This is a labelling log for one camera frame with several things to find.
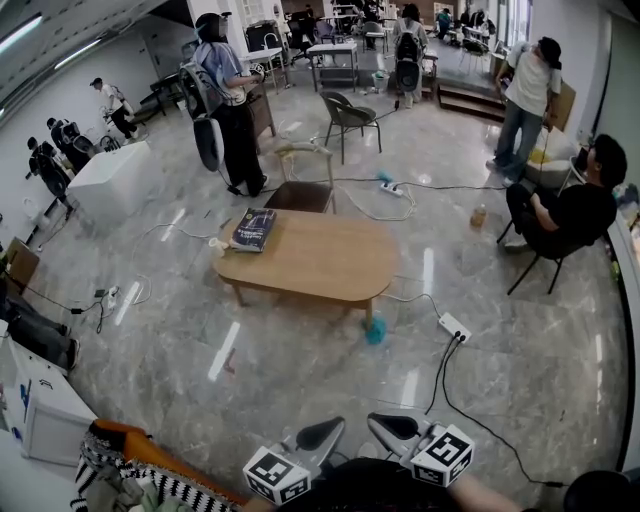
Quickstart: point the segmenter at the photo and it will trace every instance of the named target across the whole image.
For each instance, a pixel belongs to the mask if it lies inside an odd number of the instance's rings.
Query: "black chair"
[[[507,235],[512,225],[513,220],[507,224],[506,229],[500,235],[500,238],[498,238],[497,243],[502,242],[502,239]],[[564,259],[570,254],[576,252],[578,249],[581,249],[586,245],[593,245],[595,242],[594,240],[591,243],[579,243],[572,240],[571,237],[565,236],[561,230],[554,231],[553,233],[540,233],[541,229],[542,228],[535,217],[527,213],[523,214],[522,236],[526,240],[527,244],[529,244],[529,247],[535,251],[536,255],[524,273],[518,278],[515,284],[509,288],[507,295],[511,295],[513,293],[540,258],[552,260],[557,265],[556,273],[553,276],[553,281],[551,281],[551,286],[547,292],[550,295],[558,279],[558,274],[560,274],[560,268],[562,267]]]
[[[349,128],[360,128],[360,132],[364,137],[364,127],[370,126],[378,130],[378,148],[382,153],[382,139],[380,135],[380,124],[376,120],[376,113],[373,109],[367,107],[354,107],[349,100],[342,94],[332,91],[322,91],[320,93],[324,104],[327,106],[329,115],[331,116],[331,123],[329,124],[329,131],[327,137],[324,140],[326,146],[329,142],[329,136],[331,135],[331,129],[333,125],[340,127],[340,142],[342,146],[342,165],[344,165],[344,134]]]

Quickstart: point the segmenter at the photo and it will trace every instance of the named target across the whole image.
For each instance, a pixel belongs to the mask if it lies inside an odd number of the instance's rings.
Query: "desk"
[[[284,59],[282,58],[282,48],[267,48],[265,50],[258,50],[257,52],[250,52],[243,57],[240,57],[240,62],[268,62],[269,69],[268,72],[271,73],[271,78],[273,80],[273,86],[276,89],[276,94],[278,94],[278,81],[276,80],[276,74],[273,69],[273,58],[276,55],[280,55],[280,67],[282,68],[282,75],[284,76],[285,87],[289,85],[289,77],[287,76],[287,71],[284,68]]]
[[[242,287],[311,296],[366,310],[369,329],[373,299],[389,286],[398,264],[397,243],[389,229],[369,219],[276,211],[264,252],[228,249],[214,262],[240,305],[244,305]],[[240,220],[227,224],[221,240],[231,238]]]
[[[353,82],[353,92],[356,91],[356,81],[358,79],[358,54],[357,54],[358,45],[355,41],[350,43],[340,43],[340,44],[316,44],[307,50],[307,55],[311,60],[311,76],[313,77],[313,88],[316,92],[318,92],[318,82],[316,80],[316,67],[314,65],[313,57],[320,55],[350,55],[351,56],[351,78],[335,78],[331,79],[331,81],[336,82],[344,82],[349,81]]]

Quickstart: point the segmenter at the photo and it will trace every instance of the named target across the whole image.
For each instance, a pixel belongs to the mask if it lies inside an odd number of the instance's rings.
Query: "person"
[[[0,279],[0,319],[13,341],[37,356],[67,371],[78,364],[80,344],[69,337],[69,327],[42,316],[22,296],[10,296],[5,279]]]
[[[114,85],[105,84],[100,77],[95,78],[90,85],[107,97],[107,108],[111,111],[111,120],[124,135],[125,144],[131,143],[132,139],[137,139],[138,128],[125,119],[132,112],[127,109],[127,102],[120,90]]]
[[[246,102],[243,86],[257,83],[259,76],[242,76],[242,65],[226,41],[227,20],[218,14],[203,14],[196,20],[196,31],[202,43],[194,60],[210,75],[223,97],[213,113],[220,124],[224,143],[224,161],[231,185],[246,183],[250,196],[256,197],[268,179],[258,161],[253,114]]]
[[[65,218],[69,220],[69,217],[73,213],[73,208],[69,204],[69,201],[67,201],[66,191],[71,180],[53,159],[56,150],[46,141],[38,145],[35,137],[29,138],[27,147],[31,150],[27,179],[31,176],[40,176],[49,189],[49,192],[56,196],[58,201],[67,208]]]
[[[624,181],[627,158],[620,144],[599,135],[587,156],[586,183],[574,185],[556,196],[538,188],[531,194],[517,183],[507,189],[507,204],[516,233],[536,244],[555,243],[562,237],[590,245],[604,234],[616,218],[614,187]],[[505,245],[509,252],[529,249],[526,241]]]
[[[438,22],[438,27],[440,32],[438,32],[438,39],[441,41],[444,39],[444,36],[449,32],[449,27],[451,26],[451,16],[449,15],[451,11],[447,7],[445,7],[442,11],[438,13],[436,16],[436,21]]]
[[[51,140],[53,140],[57,148],[69,159],[69,162],[71,162],[71,165],[73,165],[75,169],[75,173],[78,174],[82,168],[87,165],[90,158],[89,155],[77,149],[72,141],[65,143],[62,133],[62,127],[65,124],[69,124],[69,121],[66,119],[64,121],[57,121],[53,117],[50,117],[47,120],[47,128],[51,131]]]
[[[549,37],[538,44],[520,42],[514,45],[496,77],[501,94],[502,77],[511,70],[513,81],[507,89],[507,107],[495,158],[487,167],[504,177],[506,187],[518,180],[542,129],[545,112],[553,116],[554,100],[562,87],[560,45]],[[518,152],[513,148],[516,134],[522,130]]]
[[[414,101],[418,102],[422,98],[422,54],[429,43],[427,33],[420,23],[420,11],[416,4],[406,4],[402,11],[402,17],[398,18],[393,26],[393,40],[396,48],[402,36],[407,33],[411,35],[418,48],[417,86],[413,91],[404,93],[405,107],[411,108]]]

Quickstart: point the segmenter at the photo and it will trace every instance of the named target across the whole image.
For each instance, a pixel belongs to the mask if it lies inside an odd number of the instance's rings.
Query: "table leg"
[[[233,293],[235,293],[236,299],[238,300],[238,306],[240,307],[246,306],[246,302],[242,298],[242,293],[240,293],[240,287],[236,284],[232,284],[231,287],[233,288]]]
[[[367,301],[367,317],[366,317],[367,331],[373,328],[373,299]]]

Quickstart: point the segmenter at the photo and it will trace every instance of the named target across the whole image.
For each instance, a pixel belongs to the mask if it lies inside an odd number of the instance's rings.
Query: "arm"
[[[538,194],[534,193],[531,196],[531,206],[533,206],[533,209],[536,212],[536,218],[545,231],[553,232],[560,229],[560,226],[553,222],[551,215],[549,215],[549,210],[542,205]]]
[[[449,486],[449,494],[462,512],[521,512],[509,498],[485,487],[471,475],[461,475]]]

